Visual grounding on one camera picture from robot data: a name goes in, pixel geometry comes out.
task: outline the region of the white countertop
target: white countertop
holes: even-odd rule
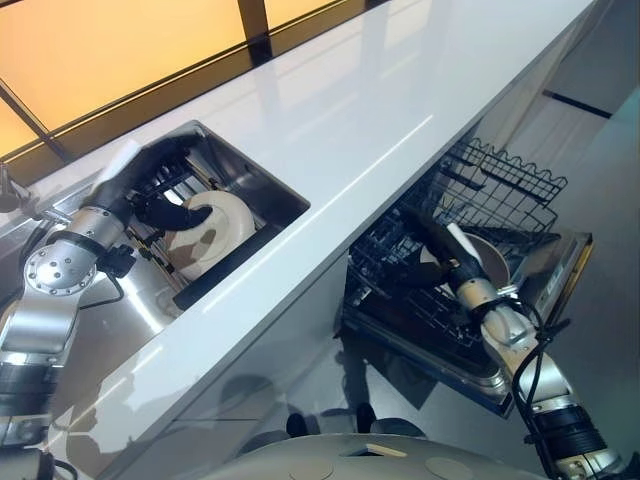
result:
[[[145,143],[198,119],[311,203],[103,381],[89,432],[100,450],[157,432],[590,3],[393,0],[39,182],[46,195],[95,172],[127,138]],[[123,402],[135,412],[126,424]],[[66,434],[52,428],[49,438],[65,458]]]

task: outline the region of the black cable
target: black cable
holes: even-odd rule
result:
[[[531,405],[533,404],[533,396],[538,388],[538,381],[540,380],[540,372],[542,371],[542,360],[544,359],[544,349],[540,351],[540,354],[536,358],[536,369],[533,374],[533,380],[531,387],[529,387],[529,395],[527,395],[527,401],[525,403],[525,409],[527,412],[531,411]]]
[[[532,404],[535,397],[536,388],[538,387],[538,382],[540,380],[542,362],[544,359],[544,350],[552,342],[555,335],[557,335],[569,324],[569,320],[564,320],[557,325],[553,325],[549,322],[543,322],[540,313],[535,309],[535,307],[533,307],[533,305],[525,301],[520,301],[520,303],[528,310],[530,310],[536,317],[536,320],[538,322],[538,333],[536,334],[536,339],[539,343],[525,357],[524,361],[520,364],[513,376],[513,398],[516,407],[520,412],[520,416],[522,417],[522,420],[524,421],[527,429],[529,430],[529,433],[531,434],[532,441],[536,447],[536,451],[538,452],[538,456],[540,457],[540,461],[542,462],[545,473],[549,478],[558,478],[559,474],[549,453],[549,448],[546,444],[546,440],[540,435],[538,426],[533,419]],[[520,380],[522,378],[522,374],[534,359],[536,360],[534,376],[529,387],[529,393],[527,395],[526,401],[523,401],[522,395],[524,394],[524,391],[522,390],[522,387],[520,385]]]
[[[54,460],[53,464],[58,467],[61,468],[63,470],[66,470],[67,472],[69,472],[71,474],[71,478],[73,480],[78,480],[78,471],[76,470],[76,468],[71,465],[70,463],[64,462],[62,460]]]
[[[522,400],[522,396],[521,396],[522,388],[520,387],[520,379],[522,378],[522,374],[534,359],[536,359],[539,356],[542,357],[542,354],[544,353],[544,349],[550,343],[550,341],[551,341],[550,339],[546,339],[538,343],[538,345],[536,345],[534,349],[531,350],[531,352],[529,352],[529,354],[525,357],[524,361],[520,364],[520,366],[516,370],[515,375],[513,376],[512,389],[513,389],[514,402],[516,404],[516,407],[518,408],[518,412],[520,413],[522,420],[524,421],[527,429],[529,430],[529,432],[531,433],[531,436],[533,437],[533,442],[538,452],[538,456],[540,457],[540,461],[542,462],[542,467],[544,468],[545,473],[549,478],[558,478],[558,474],[556,472],[553,459],[551,458],[551,454],[549,453],[547,444],[544,441],[544,439],[541,437],[540,431],[538,430],[536,423],[533,421],[531,410],[530,409],[527,410],[526,404]]]
[[[88,305],[83,305],[82,307],[78,307],[78,310],[86,310],[87,308],[94,308],[94,307],[99,307],[101,305],[108,305],[110,303],[116,303],[116,302],[119,302],[120,300],[122,300],[124,298],[124,290],[122,289],[122,286],[120,286],[120,283],[118,283],[118,280],[116,279],[116,277],[114,277],[110,273],[107,273],[107,278],[111,281],[113,286],[116,288],[116,290],[118,292],[118,296],[115,297],[115,298],[110,298],[109,300],[102,300],[100,302],[95,302],[95,303],[90,303]]]

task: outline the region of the white plate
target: white plate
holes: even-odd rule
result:
[[[239,197],[210,191],[194,195],[183,203],[213,211],[195,228],[168,232],[165,240],[172,265],[188,280],[195,280],[255,233],[251,210]]]

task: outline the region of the dishwasher rack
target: dishwasher rack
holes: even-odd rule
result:
[[[351,246],[344,324],[423,364],[478,403],[488,406],[484,396],[494,393],[504,400],[506,384],[484,350],[479,327],[450,291],[385,282],[390,269],[419,262],[423,248],[401,212],[417,209],[483,237],[502,253],[513,276],[530,252],[557,239],[549,232],[557,218],[550,203],[566,185],[566,178],[479,139],[457,142]],[[504,404],[488,408],[505,414]]]

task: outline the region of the stainless steel sink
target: stainless steel sink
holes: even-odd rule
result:
[[[249,206],[257,231],[200,278],[189,282],[168,261],[162,232],[134,219],[120,239],[120,243],[136,250],[137,259],[129,274],[120,279],[125,297],[78,313],[75,340],[52,403],[54,418],[89,394],[124,360],[309,208],[304,198],[202,124],[190,122],[170,135],[194,132],[202,140],[189,151],[186,161],[175,170],[158,172],[149,179],[148,187],[174,203],[206,190],[233,193]],[[90,184],[91,179],[87,179],[45,206],[72,214]],[[0,310],[19,285],[20,248],[37,225],[24,218],[0,229]],[[99,276],[82,303],[116,295],[106,277]]]

